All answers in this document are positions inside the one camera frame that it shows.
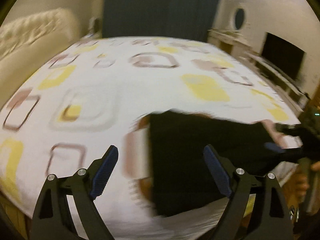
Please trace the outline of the right hand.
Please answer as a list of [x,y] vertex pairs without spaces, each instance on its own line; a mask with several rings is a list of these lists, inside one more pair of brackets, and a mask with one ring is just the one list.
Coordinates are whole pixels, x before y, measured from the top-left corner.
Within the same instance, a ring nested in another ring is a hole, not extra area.
[[296,204],[301,203],[309,187],[307,175],[302,171],[301,165],[298,165],[289,180],[282,187],[287,205],[291,205],[291,202]]

